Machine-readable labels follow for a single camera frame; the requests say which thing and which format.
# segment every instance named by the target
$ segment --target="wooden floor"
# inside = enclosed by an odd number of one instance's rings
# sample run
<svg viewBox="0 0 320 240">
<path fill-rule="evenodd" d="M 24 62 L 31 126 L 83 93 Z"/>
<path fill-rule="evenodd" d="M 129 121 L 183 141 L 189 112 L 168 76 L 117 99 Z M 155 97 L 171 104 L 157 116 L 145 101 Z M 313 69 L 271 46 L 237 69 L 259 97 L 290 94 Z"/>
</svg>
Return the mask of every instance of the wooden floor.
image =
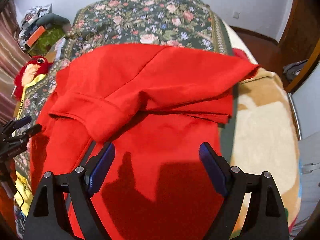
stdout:
<svg viewBox="0 0 320 240">
<path fill-rule="evenodd" d="M 242 33 L 237 31 L 239 37 L 251 51 L 257 62 L 266 70 L 276 72 L 282 80 L 284 87 L 289 84 L 289 81 L 283 75 L 284 64 L 282 62 L 281 50 L 271 41 L 263 38 Z"/>
</svg>

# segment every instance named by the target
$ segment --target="wooden door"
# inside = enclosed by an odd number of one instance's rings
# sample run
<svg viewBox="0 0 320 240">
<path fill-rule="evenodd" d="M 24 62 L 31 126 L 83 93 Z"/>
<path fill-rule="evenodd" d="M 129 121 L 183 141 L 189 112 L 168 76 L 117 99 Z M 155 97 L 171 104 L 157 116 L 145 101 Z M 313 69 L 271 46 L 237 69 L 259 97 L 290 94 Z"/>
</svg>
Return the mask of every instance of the wooden door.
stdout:
<svg viewBox="0 0 320 240">
<path fill-rule="evenodd" d="M 283 64 L 308 59 L 320 37 L 317 17 L 305 0 L 293 0 L 287 26 L 279 41 Z"/>
</svg>

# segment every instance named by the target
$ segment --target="red sweatshirt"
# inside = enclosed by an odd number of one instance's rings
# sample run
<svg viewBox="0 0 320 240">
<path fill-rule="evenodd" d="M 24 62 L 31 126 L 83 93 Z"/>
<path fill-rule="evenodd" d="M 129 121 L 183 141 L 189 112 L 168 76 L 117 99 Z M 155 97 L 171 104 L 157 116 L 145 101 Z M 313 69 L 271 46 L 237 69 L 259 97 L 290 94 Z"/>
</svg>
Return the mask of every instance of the red sweatshirt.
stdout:
<svg viewBox="0 0 320 240">
<path fill-rule="evenodd" d="M 217 122 L 232 114 L 230 89 L 257 66 L 236 57 L 170 46 L 107 45 L 57 73 L 33 138 L 32 189 L 46 171 L 71 172 L 92 140 L 115 160 L 92 202 L 113 240 L 202 239 L 223 198 L 199 160 Z M 72 207 L 69 217 L 81 231 Z"/>
</svg>

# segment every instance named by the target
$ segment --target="plush toy eye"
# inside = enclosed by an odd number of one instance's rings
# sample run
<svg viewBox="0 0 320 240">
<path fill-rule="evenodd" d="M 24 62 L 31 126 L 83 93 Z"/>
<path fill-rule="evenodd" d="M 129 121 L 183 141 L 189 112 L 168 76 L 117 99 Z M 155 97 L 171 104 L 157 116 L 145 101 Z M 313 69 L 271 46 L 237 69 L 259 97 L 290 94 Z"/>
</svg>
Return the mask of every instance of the plush toy eye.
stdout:
<svg viewBox="0 0 320 240">
<path fill-rule="evenodd" d="M 44 59 L 43 58 L 38 58 L 37 62 L 42 64 L 42 63 L 44 63 Z"/>
</svg>

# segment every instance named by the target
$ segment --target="silver screw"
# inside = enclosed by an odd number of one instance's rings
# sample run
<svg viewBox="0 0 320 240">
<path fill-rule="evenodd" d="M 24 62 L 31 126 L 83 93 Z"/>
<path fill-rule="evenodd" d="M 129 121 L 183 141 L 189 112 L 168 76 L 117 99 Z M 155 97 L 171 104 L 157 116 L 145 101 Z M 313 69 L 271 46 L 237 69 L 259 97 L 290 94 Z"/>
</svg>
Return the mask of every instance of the silver screw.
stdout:
<svg viewBox="0 0 320 240">
<path fill-rule="evenodd" d="M 270 174 L 269 171 L 265 171 L 265 172 L 263 173 L 263 175 L 264 175 L 266 178 L 270 178 L 270 177 L 271 177 L 271 174 Z"/>
<path fill-rule="evenodd" d="M 76 167 L 76 173 L 81 173 L 84 170 L 82 166 Z"/>
<path fill-rule="evenodd" d="M 240 169 L 237 166 L 232 166 L 231 167 L 231 171 L 234 172 L 234 173 L 238 173 L 240 171 Z"/>
<path fill-rule="evenodd" d="M 51 176 L 51 171 L 47 171 L 45 174 L 44 174 L 44 177 L 45 178 L 48 178 Z"/>
</svg>

